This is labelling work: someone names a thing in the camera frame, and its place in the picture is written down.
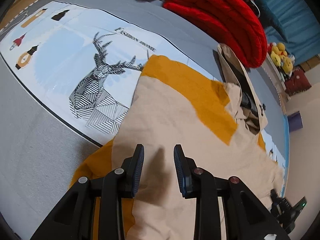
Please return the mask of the red knitted blanket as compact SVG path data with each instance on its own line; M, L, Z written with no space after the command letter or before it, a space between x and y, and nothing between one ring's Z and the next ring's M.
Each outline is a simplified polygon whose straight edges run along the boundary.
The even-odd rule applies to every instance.
M267 39L257 16L243 0L165 0L163 7L229 46L247 68L267 55Z

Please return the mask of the purple box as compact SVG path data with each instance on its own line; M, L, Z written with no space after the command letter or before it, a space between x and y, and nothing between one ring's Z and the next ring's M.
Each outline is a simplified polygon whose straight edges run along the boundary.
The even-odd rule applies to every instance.
M292 113L287 117L289 123L289 132L294 132L303 128L302 117L300 111Z

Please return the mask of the beige and mustard jacket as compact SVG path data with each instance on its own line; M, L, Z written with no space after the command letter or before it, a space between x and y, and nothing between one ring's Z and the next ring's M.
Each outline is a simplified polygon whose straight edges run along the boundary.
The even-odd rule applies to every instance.
M231 68L245 68L228 46L218 45L217 52L225 82L165 56L150 57L118 133L74 174L74 179L104 177L138 144L144 146L137 195L123 200L127 239L193 238L196 202L179 191L177 144L213 176L239 177L266 207L270 191L282 188L283 170L267 155L261 135L267 125L262 104L255 99L257 116L240 105L244 87Z

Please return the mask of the yellow plush toys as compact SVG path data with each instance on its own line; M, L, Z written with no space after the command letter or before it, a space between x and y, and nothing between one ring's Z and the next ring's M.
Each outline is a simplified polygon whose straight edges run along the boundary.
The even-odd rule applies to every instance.
M267 46L269 57L273 64L285 75L291 76L293 72L293 64L295 57L289 54L286 50L285 44L281 42L271 42Z

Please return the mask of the teal blue cushion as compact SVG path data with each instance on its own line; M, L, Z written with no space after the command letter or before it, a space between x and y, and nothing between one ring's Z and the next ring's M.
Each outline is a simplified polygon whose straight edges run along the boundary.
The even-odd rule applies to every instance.
M261 0L267 41L282 42L299 65L319 54L319 22L304 0Z

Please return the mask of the grey deer print bedsheet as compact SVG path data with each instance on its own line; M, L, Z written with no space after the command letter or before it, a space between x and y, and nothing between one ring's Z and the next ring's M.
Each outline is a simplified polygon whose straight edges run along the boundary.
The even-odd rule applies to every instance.
M118 133L150 57L225 82L220 44L175 13L136 0L52 0L1 36L1 215L8 226L22 239L127 239L123 163L97 179L74 174ZM244 68L231 68L244 87L240 105L257 116L259 92ZM259 101L268 123L270 106ZM239 177L196 166L192 239L287 238L271 198L266 207Z

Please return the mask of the dark red bag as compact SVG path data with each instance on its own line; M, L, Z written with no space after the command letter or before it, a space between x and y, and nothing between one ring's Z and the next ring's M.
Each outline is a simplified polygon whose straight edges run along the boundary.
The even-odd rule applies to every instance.
M295 68L289 79L285 81L286 94L293 96L295 94L309 90L312 85L305 76L301 68Z

